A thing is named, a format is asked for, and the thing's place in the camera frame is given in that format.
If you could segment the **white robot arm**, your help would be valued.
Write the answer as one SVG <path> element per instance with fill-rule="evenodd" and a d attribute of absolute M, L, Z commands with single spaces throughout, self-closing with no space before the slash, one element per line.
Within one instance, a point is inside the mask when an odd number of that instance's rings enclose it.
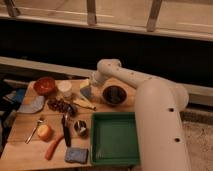
<path fill-rule="evenodd" d="M 102 59 L 90 76 L 93 86 L 111 77 L 136 89 L 135 119 L 142 171 L 192 171 L 180 112 L 189 95 L 180 84 L 121 67 L 118 59 Z"/>

